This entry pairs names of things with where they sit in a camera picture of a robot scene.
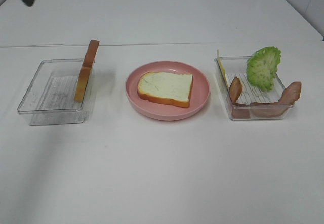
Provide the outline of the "bread slice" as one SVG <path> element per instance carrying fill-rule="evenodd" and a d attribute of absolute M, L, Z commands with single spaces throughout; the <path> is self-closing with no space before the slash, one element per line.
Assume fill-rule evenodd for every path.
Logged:
<path fill-rule="evenodd" d="M 148 72 L 141 76 L 137 93 L 150 102 L 188 108 L 192 84 L 192 74 Z"/>
<path fill-rule="evenodd" d="M 83 101 L 99 43 L 97 40 L 91 40 L 89 43 L 76 85 L 74 100 L 77 102 Z"/>

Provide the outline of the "bacon strip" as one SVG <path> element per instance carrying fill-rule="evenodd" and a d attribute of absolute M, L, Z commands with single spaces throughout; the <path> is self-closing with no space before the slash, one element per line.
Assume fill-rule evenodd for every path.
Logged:
<path fill-rule="evenodd" d="M 243 109 L 236 106 L 244 106 L 244 104 L 237 103 L 236 101 L 242 93 L 242 83 L 239 78 L 235 77 L 229 88 L 229 96 L 231 99 L 231 115 L 234 119 L 249 119 L 250 113 L 248 109 Z"/>
<path fill-rule="evenodd" d="M 301 94 L 301 82 L 296 81 L 291 83 L 282 92 L 281 98 L 272 103 L 259 103 L 252 102 L 251 112 L 258 117 L 273 118 L 282 116 L 287 110 L 288 105 L 294 105 L 294 103 L 300 98 Z"/>

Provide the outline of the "green lettuce leaf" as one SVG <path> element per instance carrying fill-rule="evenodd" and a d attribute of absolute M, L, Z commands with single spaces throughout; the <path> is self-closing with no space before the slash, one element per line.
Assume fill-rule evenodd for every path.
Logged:
<path fill-rule="evenodd" d="M 277 67 L 281 61 L 281 50 L 268 46 L 255 51 L 247 60 L 247 80 L 250 85 L 268 92 L 273 89 Z"/>

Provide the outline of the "upright bread slice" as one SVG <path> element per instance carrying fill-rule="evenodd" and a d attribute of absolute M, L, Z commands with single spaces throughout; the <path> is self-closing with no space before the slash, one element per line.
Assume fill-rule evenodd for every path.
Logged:
<path fill-rule="evenodd" d="M 89 43 L 76 85 L 74 100 L 77 102 L 83 101 L 99 43 L 97 40 L 91 40 Z"/>

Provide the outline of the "clear left plastic container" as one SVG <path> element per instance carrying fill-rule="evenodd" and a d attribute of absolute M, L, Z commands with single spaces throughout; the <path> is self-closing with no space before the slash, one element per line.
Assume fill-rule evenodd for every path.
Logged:
<path fill-rule="evenodd" d="M 96 98 L 93 71 L 83 100 L 74 100 L 82 63 L 82 58 L 41 61 L 17 113 L 30 126 L 76 124 L 88 120 Z"/>

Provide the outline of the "clear plastic container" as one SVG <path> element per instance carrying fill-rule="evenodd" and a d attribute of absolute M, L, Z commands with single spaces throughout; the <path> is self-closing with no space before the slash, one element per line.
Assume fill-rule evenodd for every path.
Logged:
<path fill-rule="evenodd" d="M 82 63 L 82 58 L 41 61 L 17 113 L 30 126 L 76 124 L 88 120 L 96 98 L 93 71 L 83 100 L 74 100 Z"/>
<path fill-rule="evenodd" d="M 278 75 L 273 79 L 273 88 L 262 91 L 250 85 L 247 80 L 246 68 L 249 56 L 217 57 L 216 79 L 227 114 L 231 120 L 272 120 L 283 119 L 293 108 L 294 103 L 280 104 L 282 93 L 286 90 Z M 235 103 L 230 97 L 230 85 L 238 78 L 242 85 L 242 92 Z"/>

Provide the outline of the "pink plate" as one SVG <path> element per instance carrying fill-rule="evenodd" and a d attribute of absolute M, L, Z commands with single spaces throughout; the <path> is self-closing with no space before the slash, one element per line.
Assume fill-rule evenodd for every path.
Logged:
<path fill-rule="evenodd" d="M 140 77 L 147 72 L 162 71 L 193 75 L 190 106 L 188 108 L 154 103 L 138 96 L 137 85 Z M 174 121 L 191 117 L 200 111 L 208 101 L 210 85 L 206 76 L 191 65 L 177 61 L 156 61 L 144 64 L 130 73 L 126 80 L 126 95 L 132 107 L 142 115 L 157 120 Z"/>

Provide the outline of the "yellow cheese slice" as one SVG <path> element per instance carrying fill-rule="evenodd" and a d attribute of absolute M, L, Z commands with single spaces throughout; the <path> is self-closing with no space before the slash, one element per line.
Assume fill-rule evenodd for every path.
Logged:
<path fill-rule="evenodd" d="M 220 57 L 219 50 L 217 50 L 217 63 L 218 63 L 218 66 L 220 68 L 220 71 L 222 73 L 224 83 L 225 83 L 226 87 L 228 88 L 228 83 L 227 83 L 227 79 L 226 79 L 226 71 L 225 71 L 225 68 L 224 68 L 224 66 L 222 64 L 222 59 Z"/>

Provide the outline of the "clear right plastic container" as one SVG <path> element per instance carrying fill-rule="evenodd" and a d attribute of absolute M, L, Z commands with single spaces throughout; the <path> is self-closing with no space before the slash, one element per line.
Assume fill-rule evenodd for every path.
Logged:
<path fill-rule="evenodd" d="M 273 79 L 273 88 L 262 91 L 250 85 L 247 80 L 246 68 L 249 56 L 217 57 L 216 79 L 227 114 L 231 120 L 272 120 L 283 119 L 293 108 L 294 103 L 280 104 L 282 93 L 286 90 L 278 75 Z M 242 85 L 242 92 L 235 103 L 230 97 L 230 85 L 238 78 Z"/>

